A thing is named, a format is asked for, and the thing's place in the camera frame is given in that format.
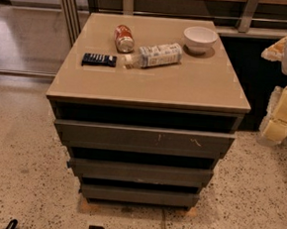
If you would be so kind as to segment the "black object bottom left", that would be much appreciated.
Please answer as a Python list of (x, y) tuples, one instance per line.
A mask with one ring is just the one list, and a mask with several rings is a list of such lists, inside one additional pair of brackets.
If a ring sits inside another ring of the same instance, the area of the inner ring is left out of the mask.
[(13, 219), (8, 223), (5, 229), (18, 229), (17, 226), (18, 226), (18, 221)]

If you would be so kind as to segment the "grey drawer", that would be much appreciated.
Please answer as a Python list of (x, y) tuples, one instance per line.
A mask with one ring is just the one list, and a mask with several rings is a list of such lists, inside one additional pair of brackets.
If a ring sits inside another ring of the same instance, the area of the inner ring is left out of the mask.
[(128, 201), (129, 203), (192, 207), (200, 199), (198, 194), (128, 189), (115, 186), (82, 184), (83, 196), (89, 199)]
[(179, 157), (221, 159), (235, 139), (235, 135), (228, 133), (106, 125), (68, 119), (57, 119), (54, 125), (67, 147)]
[(213, 172), (168, 166), (91, 161), (71, 158), (68, 162), (73, 172), (90, 178), (116, 181), (201, 187), (209, 183)]

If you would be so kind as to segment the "grey top drawer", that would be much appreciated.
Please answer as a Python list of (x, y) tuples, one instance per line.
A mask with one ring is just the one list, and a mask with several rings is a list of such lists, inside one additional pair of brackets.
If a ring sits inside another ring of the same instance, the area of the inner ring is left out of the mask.
[(54, 125), (67, 147), (179, 157), (221, 159), (235, 139), (235, 135), (228, 133), (106, 125), (68, 119), (57, 119)]

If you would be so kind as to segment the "grey bottom drawer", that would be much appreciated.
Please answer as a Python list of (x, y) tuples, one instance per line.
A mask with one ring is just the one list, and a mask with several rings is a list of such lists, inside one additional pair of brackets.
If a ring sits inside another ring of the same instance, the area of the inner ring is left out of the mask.
[(200, 199), (198, 194), (128, 189), (115, 186), (82, 184), (83, 196), (89, 199), (128, 201), (129, 203), (192, 207)]

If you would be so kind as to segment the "grey middle drawer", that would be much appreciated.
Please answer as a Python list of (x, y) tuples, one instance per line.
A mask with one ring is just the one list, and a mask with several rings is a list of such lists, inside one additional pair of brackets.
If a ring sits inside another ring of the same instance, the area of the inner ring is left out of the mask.
[(73, 172), (90, 178), (116, 181), (201, 187), (209, 183), (213, 172), (168, 166), (91, 161), (71, 158), (68, 162)]

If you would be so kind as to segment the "grey three-drawer cabinet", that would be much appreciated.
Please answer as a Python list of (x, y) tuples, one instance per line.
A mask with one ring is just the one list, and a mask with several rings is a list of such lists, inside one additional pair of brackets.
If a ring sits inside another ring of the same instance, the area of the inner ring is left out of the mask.
[[(221, 42), (201, 56), (185, 53), (180, 63), (168, 66), (127, 68), (120, 62), (115, 67), (82, 65), (84, 54), (112, 56), (117, 52), (113, 32), (120, 24), (132, 29), (138, 46), (151, 46), (180, 43), (184, 29), (195, 23), (92, 14), (47, 91), (54, 120), (235, 134), (250, 106)], [(211, 171), (220, 160), (79, 147), (67, 150), (69, 159)], [(205, 187), (75, 175), (80, 187), (90, 184), (198, 195)]]

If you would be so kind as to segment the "clear plastic bottle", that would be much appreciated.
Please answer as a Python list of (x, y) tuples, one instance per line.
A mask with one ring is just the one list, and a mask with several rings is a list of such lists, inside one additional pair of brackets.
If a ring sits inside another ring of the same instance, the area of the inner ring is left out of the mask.
[(123, 56), (123, 64), (132, 68), (150, 68), (177, 64), (182, 59), (182, 48), (178, 43), (143, 46), (135, 54)]

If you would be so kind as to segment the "red soda can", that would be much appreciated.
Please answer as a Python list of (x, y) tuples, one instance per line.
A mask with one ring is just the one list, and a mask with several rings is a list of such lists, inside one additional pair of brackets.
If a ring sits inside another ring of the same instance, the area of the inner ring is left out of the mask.
[(134, 38), (132, 31), (125, 25), (119, 25), (114, 31), (115, 45), (121, 53), (129, 53), (134, 50)]

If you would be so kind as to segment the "metal railing frame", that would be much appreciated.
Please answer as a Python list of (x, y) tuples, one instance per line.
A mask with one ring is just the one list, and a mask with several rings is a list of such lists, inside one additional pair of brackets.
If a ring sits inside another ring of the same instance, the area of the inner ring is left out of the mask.
[[(59, 0), (70, 42), (81, 25), (77, 0)], [(277, 39), (287, 34), (287, 0), (86, 0), (101, 14), (210, 21), (223, 37)]]

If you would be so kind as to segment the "dark blue snack packet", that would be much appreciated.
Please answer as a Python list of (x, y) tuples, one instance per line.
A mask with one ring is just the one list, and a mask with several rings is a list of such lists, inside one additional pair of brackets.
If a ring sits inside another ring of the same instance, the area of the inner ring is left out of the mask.
[(82, 58), (82, 65), (107, 65), (109, 67), (115, 67), (117, 58), (115, 56), (108, 55), (96, 55), (96, 54), (84, 54)]

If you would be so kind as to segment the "white ceramic bowl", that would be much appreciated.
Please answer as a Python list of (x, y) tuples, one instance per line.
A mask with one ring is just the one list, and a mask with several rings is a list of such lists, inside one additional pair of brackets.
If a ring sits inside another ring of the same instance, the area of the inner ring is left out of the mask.
[(210, 28), (198, 26), (185, 29), (183, 36), (187, 50), (196, 55), (207, 52), (218, 38), (218, 34)]

